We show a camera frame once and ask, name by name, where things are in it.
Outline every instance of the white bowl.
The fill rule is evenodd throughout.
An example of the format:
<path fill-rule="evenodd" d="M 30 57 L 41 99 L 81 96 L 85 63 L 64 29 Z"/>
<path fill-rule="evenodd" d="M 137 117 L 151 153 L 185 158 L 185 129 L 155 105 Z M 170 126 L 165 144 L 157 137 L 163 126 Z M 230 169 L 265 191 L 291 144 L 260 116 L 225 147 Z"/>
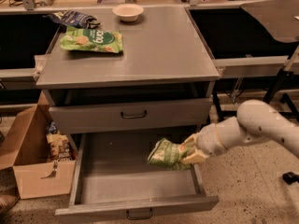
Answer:
<path fill-rule="evenodd" d="M 122 21 L 136 21 L 143 10 L 143 7 L 137 4 L 121 4 L 112 9 Z"/>

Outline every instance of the box flap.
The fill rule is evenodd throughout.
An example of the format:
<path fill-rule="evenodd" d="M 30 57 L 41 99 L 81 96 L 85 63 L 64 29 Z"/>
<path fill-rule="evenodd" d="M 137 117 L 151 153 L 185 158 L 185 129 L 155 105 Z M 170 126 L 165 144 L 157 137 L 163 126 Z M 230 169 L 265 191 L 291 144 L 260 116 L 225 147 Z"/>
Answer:
<path fill-rule="evenodd" d="M 75 161 L 58 162 L 54 177 L 53 162 L 13 167 L 22 199 L 69 194 L 73 182 Z"/>
<path fill-rule="evenodd" d="M 22 141 L 30 126 L 34 107 L 19 113 L 13 121 L 5 141 L 0 146 L 0 169 L 11 167 L 19 154 Z"/>
<path fill-rule="evenodd" d="M 48 103 L 48 100 L 42 91 L 40 93 L 39 99 L 38 99 L 38 107 L 41 109 L 41 111 L 44 113 L 45 117 L 47 118 L 48 122 L 52 121 L 52 117 L 49 113 L 50 105 Z"/>
<path fill-rule="evenodd" d="M 30 110 L 31 122 L 24 136 L 14 166 L 46 162 L 49 157 L 49 146 L 46 128 L 49 125 L 38 105 Z"/>
<path fill-rule="evenodd" d="M 46 161 L 49 156 L 47 125 L 48 122 L 37 105 L 19 113 L 0 146 L 0 169 Z"/>

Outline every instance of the floor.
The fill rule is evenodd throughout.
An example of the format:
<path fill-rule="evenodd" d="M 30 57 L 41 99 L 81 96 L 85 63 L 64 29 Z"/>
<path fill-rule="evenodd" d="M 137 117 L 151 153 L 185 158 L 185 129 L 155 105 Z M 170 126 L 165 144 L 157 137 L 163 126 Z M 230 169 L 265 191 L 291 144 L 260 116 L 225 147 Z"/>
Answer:
<path fill-rule="evenodd" d="M 246 99 L 263 97 L 262 93 L 246 93 L 237 98 L 241 103 Z M 299 107 L 299 92 L 291 98 Z M 236 109 L 230 99 L 221 96 L 223 109 Z M 278 110 L 287 107 L 278 101 L 271 103 Z M 7 133 L 14 120 L 15 109 L 0 109 L 2 121 L 0 131 Z M 212 121 L 217 121 L 215 107 L 211 109 Z M 287 185 L 282 175 L 289 171 L 299 173 L 299 160 L 274 142 L 266 142 L 251 147 L 236 147 L 217 158 L 210 158 L 200 164 L 206 195 L 217 195 L 220 202 L 208 212 L 177 214 L 165 217 L 152 217 L 140 220 L 138 224 L 163 223 L 249 223 L 249 224 L 293 224 L 299 218 L 299 184 Z M 13 185 L 6 181 L 9 172 L 1 174 L 2 189 Z M 68 195 L 20 200 L 2 218 L 0 223 L 43 223 L 60 224 L 54 212 L 68 206 Z M 106 224 L 136 223 L 130 220 L 101 222 Z"/>

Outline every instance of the gray cabinet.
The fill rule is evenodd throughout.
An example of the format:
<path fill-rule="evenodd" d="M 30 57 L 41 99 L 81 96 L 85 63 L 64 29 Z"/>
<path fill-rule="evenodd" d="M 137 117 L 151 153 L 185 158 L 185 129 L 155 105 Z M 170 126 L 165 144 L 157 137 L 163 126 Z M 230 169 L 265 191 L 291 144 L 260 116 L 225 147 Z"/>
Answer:
<path fill-rule="evenodd" d="M 123 34 L 123 54 L 67 52 L 57 43 L 37 82 L 58 129 L 78 149 L 71 223 L 206 211 L 200 170 L 147 164 L 157 141 L 181 143 L 206 123 L 219 74 L 183 7 L 145 7 L 133 23 L 88 10 Z M 75 137 L 80 136 L 80 143 Z"/>

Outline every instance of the cabinet top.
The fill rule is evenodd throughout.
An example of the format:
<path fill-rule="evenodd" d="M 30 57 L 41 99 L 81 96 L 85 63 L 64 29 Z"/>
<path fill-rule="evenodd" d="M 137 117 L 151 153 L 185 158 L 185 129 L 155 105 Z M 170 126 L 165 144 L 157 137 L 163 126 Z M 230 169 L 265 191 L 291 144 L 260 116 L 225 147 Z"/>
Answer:
<path fill-rule="evenodd" d="M 214 63 L 184 7 L 144 7 L 122 22 L 111 7 L 88 9 L 104 31 L 121 31 L 123 53 L 66 51 L 60 34 L 37 81 L 40 89 L 72 89 L 216 80 Z"/>

